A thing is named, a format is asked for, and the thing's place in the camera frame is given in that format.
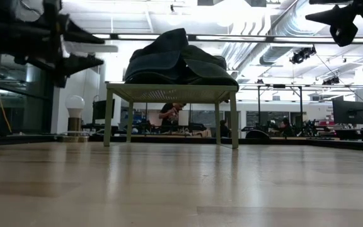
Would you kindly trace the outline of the black aluminium extrusion frame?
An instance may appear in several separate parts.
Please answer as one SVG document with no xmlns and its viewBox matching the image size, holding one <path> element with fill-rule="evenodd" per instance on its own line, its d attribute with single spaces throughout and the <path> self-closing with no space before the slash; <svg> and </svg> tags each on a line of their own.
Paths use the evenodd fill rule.
<svg viewBox="0 0 363 227">
<path fill-rule="evenodd" d="M 62 142 L 64 139 L 58 135 L 28 135 L 28 136 L 6 136 L 0 137 L 0 145 L 26 144 L 26 143 L 49 143 Z M 134 136 L 133 143 L 160 143 L 160 144 L 215 144 L 214 138 L 193 137 L 137 137 Z M 336 141 L 326 139 L 306 139 L 297 137 L 294 139 L 239 139 L 240 145 L 272 145 L 272 146 L 317 146 L 337 149 L 350 149 L 363 151 L 361 141 Z"/>
</svg>

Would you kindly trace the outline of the green perforated metal shelf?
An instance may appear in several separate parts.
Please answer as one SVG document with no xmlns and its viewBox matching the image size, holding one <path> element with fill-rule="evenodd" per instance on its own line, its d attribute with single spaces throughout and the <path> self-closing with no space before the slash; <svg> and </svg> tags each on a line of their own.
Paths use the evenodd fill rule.
<svg viewBox="0 0 363 227">
<path fill-rule="evenodd" d="M 109 147 L 112 129 L 113 95 L 129 103 L 129 119 L 126 141 L 131 142 L 134 103 L 187 103 L 213 104 L 216 116 L 216 143 L 221 143 L 219 110 L 220 103 L 229 101 L 231 114 L 231 147 L 239 147 L 238 113 L 235 86 L 226 85 L 190 85 L 190 84 L 123 84 L 107 83 L 107 99 L 105 110 L 105 128 L 103 145 Z"/>
</svg>

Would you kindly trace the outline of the long LED light bar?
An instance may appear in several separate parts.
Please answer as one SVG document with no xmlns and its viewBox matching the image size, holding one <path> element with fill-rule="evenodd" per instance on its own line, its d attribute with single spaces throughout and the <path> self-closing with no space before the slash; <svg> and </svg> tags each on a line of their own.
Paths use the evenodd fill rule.
<svg viewBox="0 0 363 227">
<path fill-rule="evenodd" d="M 159 34 L 153 33 L 95 33 L 95 37 L 103 40 L 155 40 Z M 238 42 L 267 44 L 335 44 L 329 37 L 279 37 L 263 35 L 196 35 L 187 34 L 191 42 Z"/>
</svg>

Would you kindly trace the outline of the white bulb table lamp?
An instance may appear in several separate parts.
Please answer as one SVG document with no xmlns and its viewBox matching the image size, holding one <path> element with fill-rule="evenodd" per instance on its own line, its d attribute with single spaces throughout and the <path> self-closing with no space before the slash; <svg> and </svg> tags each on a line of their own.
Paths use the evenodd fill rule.
<svg viewBox="0 0 363 227">
<path fill-rule="evenodd" d="M 85 143 L 89 139 L 89 133 L 83 131 L 82 112 L 85 102 L 81 96 L 71 95 L 65 102 L 69 117 L 67 119 L 67 131 L 58 135 L 57 140 L 64 143 Z"/>
</svg>

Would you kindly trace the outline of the black computer monitor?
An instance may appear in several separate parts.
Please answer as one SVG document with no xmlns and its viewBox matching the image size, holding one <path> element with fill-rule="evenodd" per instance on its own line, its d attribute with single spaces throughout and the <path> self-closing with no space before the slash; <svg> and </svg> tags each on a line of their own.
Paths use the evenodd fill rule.
<svg viewBox="0 0 363 227">
<path fill-rule="evenodd" d="M 333 119 L 336 124 L 363 124 L 363 102 L 333 100 Z"/>
<path fill-rule="evenodd" d="M 93 120 L 105 120 L 106 100 L 93 102 Z"/>
</svg>

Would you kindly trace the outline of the black background desk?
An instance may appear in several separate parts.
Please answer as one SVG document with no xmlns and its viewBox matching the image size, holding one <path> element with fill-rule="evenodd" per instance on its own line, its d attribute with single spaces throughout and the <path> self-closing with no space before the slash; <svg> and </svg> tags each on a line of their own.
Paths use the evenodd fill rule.
<svg viewBox="0 0 363 227">
<path fill-rule="evenodd" d="M 362 129 L 321 129 L 315 134 L 306 136 L 308 139 L 341 140 L 341 141 L 363 141 Z"/>
</svg>

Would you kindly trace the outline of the person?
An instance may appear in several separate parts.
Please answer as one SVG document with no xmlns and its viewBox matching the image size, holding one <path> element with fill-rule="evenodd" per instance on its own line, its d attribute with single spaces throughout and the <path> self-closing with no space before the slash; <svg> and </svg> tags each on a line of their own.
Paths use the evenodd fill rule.
<svg viewBox="0 0 363 227">
<path fill-rule="evenodd" d="M 220 120 L 220 136 L 221 137 L 230 137 L 231 130 L 226 125 L 225 120 Z"/>
<path fill-rule="evenodd" d="M 280 124 L 280 131 L 284 137 L 292 137 L 294 135 L 289 119 L 284 118 Z"/>
<path fill-rule="evenodd" d="M 183 110 L 186 103 L 166 103 L 159 112 L 161 119 L 160 133 L 173 132 L 178 129 L 179 111 Z"/>
</svg>

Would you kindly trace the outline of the black ceiling spotlight cluster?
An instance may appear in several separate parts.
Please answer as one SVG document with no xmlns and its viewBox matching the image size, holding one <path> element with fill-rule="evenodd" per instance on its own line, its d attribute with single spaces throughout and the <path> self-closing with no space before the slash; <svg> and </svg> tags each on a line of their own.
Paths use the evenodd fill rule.
<svg viewBox="0 0 363 227">
<path fill-rule="evenodd" d="M 309 59 L 312 55 L 316 54 L 316 48 L 315 46 L 312 47 L 304 47 L 300 50 L 294 51 L 292 57 L 289 59 L 289 61 L 292 64 L 301 64 L 306 59 Z"/>
</svg>

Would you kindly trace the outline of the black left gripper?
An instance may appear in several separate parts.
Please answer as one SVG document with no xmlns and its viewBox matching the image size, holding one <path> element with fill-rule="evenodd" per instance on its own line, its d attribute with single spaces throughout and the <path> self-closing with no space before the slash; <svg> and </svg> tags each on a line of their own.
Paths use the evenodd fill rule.
<svg viewBox="0 0 363 227">
<path fill-rule="evenodd" d="M 43 0 L 43 15 L 49 26 L 50 35 L 49 50 L 47 52 L 47 62 L 53 64 L 52 77 L 54 83 L 59 88 L 64 88 L 67 78 L 85 69 L 100 66 L 104 60 L 96 58 L 94 55 L 78 56 L 70 54 L 69 57 L 63 58 L 61 43 L 61 23 L 59 11 L 61 10 L 61 0 Z M 65 41 L 85 44 L 104 44 L 102 38 L 94 36 L 92 33 L 83 30 L 71 19 L 66 21 L 64 26 L 63 37 Z"/>
</svg>

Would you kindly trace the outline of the silver ceiling air duct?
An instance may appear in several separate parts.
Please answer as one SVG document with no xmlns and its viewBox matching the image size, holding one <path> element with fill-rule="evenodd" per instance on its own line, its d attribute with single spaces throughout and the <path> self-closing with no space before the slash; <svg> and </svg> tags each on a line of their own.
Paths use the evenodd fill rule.
<svg viewBox="0 0 363 227">
<path fill-rule="evenodd" d="M 238 35 L 273 35 L 273 36 L 314 36 L 324 26 L 308 22 L 304 17 L 313 10 L 308 0 L 294 0 L 276 19 L 262 17 L 259 25 L 247 21 L 242 29 L 233 26 L 233 33 Z M 254 43 L 226 43 L 222 56 L 226 58 L 228 68 L 243 72 L 249 65 L 271 66 L 293 46 Z"/>
</svg>

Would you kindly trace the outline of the black metal rack frame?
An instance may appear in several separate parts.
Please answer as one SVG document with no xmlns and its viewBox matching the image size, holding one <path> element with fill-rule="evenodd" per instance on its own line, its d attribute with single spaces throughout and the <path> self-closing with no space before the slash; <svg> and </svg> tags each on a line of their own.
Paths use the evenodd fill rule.
<svg viewBox="0 0 363 227">
<path fill-rule="evenodd" d="M 289 123 L 291 123 L 291 112 L 299 110 L 299 128 L 303 131 L 303 86 L 294 84 L 255 84 L 257 90 L 258 122 L 256 128 L 263 132 L 269 132 L 271 120 L 270 112 L 287 112 Z M 292 91 L 299 100 L 261 100 L 266 91 Z"/>
</svg>

